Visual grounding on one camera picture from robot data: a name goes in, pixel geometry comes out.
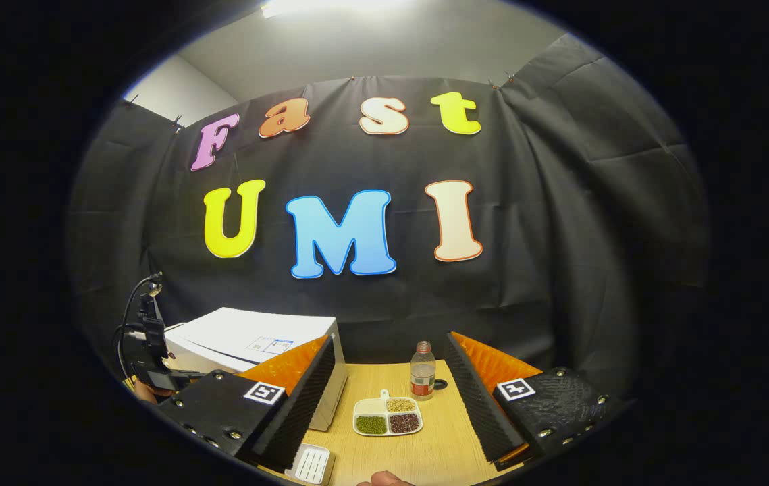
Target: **bottle label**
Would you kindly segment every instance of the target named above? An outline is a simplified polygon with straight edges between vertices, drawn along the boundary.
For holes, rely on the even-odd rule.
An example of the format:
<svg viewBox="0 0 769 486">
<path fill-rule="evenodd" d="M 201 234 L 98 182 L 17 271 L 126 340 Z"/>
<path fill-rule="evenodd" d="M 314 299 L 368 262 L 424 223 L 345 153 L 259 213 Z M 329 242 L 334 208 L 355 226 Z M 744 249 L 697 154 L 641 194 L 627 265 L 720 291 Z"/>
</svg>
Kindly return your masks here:
<svg viewBox="0 0 769 486">
<path fill-rule="evenodd" d="M 421 377 L 411 377 L 411 393 L 419 396 L 428 395 L 433 393 L 435 387 L 435 375 Z"/>
</svg>

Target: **white box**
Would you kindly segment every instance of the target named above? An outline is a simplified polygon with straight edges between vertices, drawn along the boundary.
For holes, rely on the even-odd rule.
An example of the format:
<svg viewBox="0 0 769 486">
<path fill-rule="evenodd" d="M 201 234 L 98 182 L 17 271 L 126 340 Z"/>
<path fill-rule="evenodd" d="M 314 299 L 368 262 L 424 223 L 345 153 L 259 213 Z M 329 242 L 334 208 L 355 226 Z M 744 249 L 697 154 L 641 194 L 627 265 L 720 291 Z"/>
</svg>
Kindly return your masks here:
<svg viewBox="0 0 769 486">
<path fill-rule="evenodd" d="M 342 395 L 348 372 L 335 317 L 268 314 L 223 307 L 165 330 L 171 369 L 239 373 L 301 344 L 333 336 L 336 363 L 309 428 L 326 431 Z"/>
</svg>

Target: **white wall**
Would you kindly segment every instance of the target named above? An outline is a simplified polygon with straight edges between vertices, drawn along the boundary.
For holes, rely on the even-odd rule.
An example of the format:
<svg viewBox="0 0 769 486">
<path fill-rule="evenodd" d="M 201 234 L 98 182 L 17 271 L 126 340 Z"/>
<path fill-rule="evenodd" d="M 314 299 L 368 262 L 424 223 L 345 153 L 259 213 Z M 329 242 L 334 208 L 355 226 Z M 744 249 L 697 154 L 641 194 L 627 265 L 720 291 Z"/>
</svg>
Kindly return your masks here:
<svg viewBox="0 0 769 486">
<path fill-rule="evenodd" d="M 237 100 L 180 56 L 172 55 L 150 71 L 136 86 L 129 88 L 123 99 L 147 108 L 166 119 L 178 115 L 181 126 L 236 105 Z"/>
</svg>

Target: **orange letter a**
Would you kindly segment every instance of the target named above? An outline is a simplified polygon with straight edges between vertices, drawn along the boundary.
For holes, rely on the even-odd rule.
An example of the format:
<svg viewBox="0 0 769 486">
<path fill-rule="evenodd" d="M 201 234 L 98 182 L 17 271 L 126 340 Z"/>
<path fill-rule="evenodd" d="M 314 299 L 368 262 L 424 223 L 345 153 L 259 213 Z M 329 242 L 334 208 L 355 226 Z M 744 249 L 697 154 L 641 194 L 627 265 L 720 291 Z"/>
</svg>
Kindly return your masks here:
<svg viewBox="0 0 769 486">
<path fill-rule="evenodd" d="M 282 132 L 300 130 L 309 123 L 307 107 L 309 107 L 309 103 L 306 99 L 292 98 L 270 108 L 264 114 L 267 119 L 258 129 L 258 135 L 261 138 L 270 138 L 270 136 L 277 136 Z"/>
</svg>

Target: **ceiling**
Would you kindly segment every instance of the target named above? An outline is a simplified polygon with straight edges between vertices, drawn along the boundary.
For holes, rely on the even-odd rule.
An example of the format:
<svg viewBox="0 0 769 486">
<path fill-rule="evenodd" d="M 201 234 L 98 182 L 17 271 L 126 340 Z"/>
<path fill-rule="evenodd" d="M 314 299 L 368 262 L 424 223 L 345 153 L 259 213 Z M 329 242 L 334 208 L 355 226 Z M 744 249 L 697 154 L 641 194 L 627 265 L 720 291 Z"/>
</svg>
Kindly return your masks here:
<svg viewBox="0 0 769 486">
<path fill-rule="evenodd" d="M 178 55 L 237 101 L 245 101 L 352 75 L 492 80 L 500 85 L 505 71 L 513 74 L 564 34 L 535 13 L 499 0 L 356 5 L 273 18 L 255 10 Z"/>
</svg>

